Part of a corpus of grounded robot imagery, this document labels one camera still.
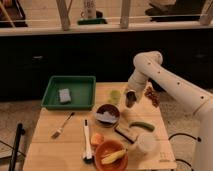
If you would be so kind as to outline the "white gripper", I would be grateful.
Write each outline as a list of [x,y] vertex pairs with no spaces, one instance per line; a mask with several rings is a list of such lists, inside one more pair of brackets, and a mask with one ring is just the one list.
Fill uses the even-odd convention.
[[146,87],[146,82],[147,82],[147,79],[144,77],[135,78],[131,76],[128,79],[126,88],[124,89],[123,94],[124,94],[125,100],[126,99],[128,100],[129,92],[134,92],[136,96],[136,102],[139,103],[142,98],[142,91]]

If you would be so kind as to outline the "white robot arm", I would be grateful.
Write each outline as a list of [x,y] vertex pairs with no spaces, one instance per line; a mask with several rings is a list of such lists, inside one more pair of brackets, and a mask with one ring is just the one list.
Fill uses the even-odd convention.
[[170,96],[192,111],[200,121],[192,170],[213,171],[213,94],[164,69],[163,57],[158,51],[138,53],[134,59],[134,72],[128,79],[126,91],[139,93],[149,78]]

